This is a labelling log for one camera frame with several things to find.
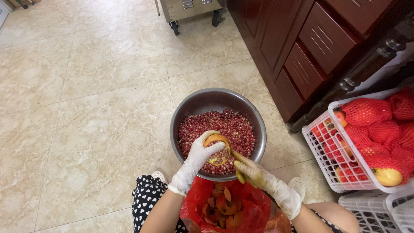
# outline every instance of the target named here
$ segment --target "metal bowl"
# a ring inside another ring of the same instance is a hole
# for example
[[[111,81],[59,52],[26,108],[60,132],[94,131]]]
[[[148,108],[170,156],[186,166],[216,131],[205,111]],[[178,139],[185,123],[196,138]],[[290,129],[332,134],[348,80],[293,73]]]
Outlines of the metal bowl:
[[[212,110],[222,112],[225,108],[239,112],[249,120],[256,138],[250,159],[257,163],[260,162],[266,147],[266,127],[259,111],[241,94],[228,89],[214,87],[202,89],[190,94],[180,103],[174,112],[170,124],[170,140],[174,153],[181,163],[184,163],[185,157],[178,146],[178,130],[180,125],[190,115],[199,115]],[[235,172],[226,175],[214,175],[200,170],[197,176],[220,182],[237,179]]]

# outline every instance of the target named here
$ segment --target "caster wheel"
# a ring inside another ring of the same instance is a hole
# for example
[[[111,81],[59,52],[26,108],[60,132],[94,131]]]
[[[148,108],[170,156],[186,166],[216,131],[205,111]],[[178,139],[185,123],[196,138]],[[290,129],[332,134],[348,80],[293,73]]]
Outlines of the caster wheel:
[[[219,9],[219,10],[215,10],[213,11],[213,19],[211,21],[211,24],[214,27],[217,27],[219,25],[220,22],[222,22],[225,18],[222,18],[223,9]]]
[[[178,25],[177,25],[176,21],[171,22],[171,29],[174,31],[174,34],[176,36],[178,36],[180,34],[180,32],[178,31]]]

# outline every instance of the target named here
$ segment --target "hand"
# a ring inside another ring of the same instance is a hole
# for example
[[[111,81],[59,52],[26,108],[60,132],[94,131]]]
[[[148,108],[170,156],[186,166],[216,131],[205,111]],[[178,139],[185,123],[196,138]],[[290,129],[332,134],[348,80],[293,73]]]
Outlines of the hand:
[[[236,171],[243,173],[246,181],[253,186],[268,192],[289,220],[294,219],[299,214],[302,200],[296,191],[254,161],[239,153],[232,154],[238,160],[234,161]]]
[[[190,190],[191,183],[198,170],[203,167],[212,154],[221,151],[226,145],[224,142],[219,142],[212,146],[204,147],[203,145],[206,139],[213,134],[220,134],[220,132],[209,130],[194,140],[187,159],[168,185],[169,190],[185,197],[187,196],[187,192]]]

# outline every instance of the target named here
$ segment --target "sneaker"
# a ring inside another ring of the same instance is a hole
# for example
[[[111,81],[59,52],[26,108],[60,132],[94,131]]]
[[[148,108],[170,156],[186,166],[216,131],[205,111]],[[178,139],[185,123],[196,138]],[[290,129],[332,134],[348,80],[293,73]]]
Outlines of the sneaker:
[[[164,174],[162,174],[162,172],[160,172],[160,171],[155,171],[155,172],[153,172],[151,176],[152,176],[154,179],[155,179],[155,178],[159,178],[159,179],[161,180],[161,182],[168,184],[168,180],[167,180],[167,178],[165,178],[165,175],[164,175]]]
[[[303,201],[306,193],[305,181],[300,177],[293,177],[287,185],[293,190],[295,190],[301,197],[301,200]]]

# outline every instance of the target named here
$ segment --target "tile floor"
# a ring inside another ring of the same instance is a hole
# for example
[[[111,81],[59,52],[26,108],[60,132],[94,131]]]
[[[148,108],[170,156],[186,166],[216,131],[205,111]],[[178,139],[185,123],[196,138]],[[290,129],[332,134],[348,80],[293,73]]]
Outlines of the tile floor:
[[[224,87],[260,111],[263,167],[335,201],[306,142],[289,135],[230,14],[180,21],[153,0],[43,0],[0,29],[0,232],[132,232],[135,179],[180,167],[168,131],[190,93]]]

